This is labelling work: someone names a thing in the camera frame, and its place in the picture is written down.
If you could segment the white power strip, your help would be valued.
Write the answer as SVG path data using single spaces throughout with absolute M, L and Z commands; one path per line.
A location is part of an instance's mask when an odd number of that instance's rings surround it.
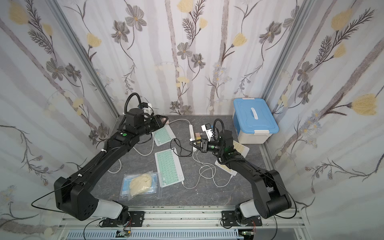
M 193 125 L 192 124 L 189 124 L 189 132 L 190 132 L 190 143 L 192 141 L 195 141 L 195 132 L 194 132 L 194 129 L 193 129 Z

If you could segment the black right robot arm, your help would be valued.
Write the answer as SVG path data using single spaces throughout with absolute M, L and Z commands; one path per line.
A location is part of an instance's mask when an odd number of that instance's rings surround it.
M 253 198 L 236 206 L 238 223 L 243 224 L 245 220 L 258 216 L 267 219 L 292 207 L 291 196 L 280 174 L 247 161 L 235 149 L 231 131 L 221 131 L 215 140 L 190 141 L 190 145 L 202 153 L 213 153 L 219 164 L 237 172 L 251 184 Z

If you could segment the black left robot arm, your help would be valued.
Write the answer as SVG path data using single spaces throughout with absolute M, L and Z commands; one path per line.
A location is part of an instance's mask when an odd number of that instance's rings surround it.
M 109 168 L 139 141 L 163 128 L 167 116 L 147 114 L 134 108 L 125 113 L 117 131 L 106 140 L 104 148 L 84 167 L 68 178 L 60 177 L 54 183 L 56 207 L 79 221 L 90 217 L 115 221 L 117 226 L 125 226 L 131 217 L 128 207 L 117 202 L 95 198 L 91 191 Z

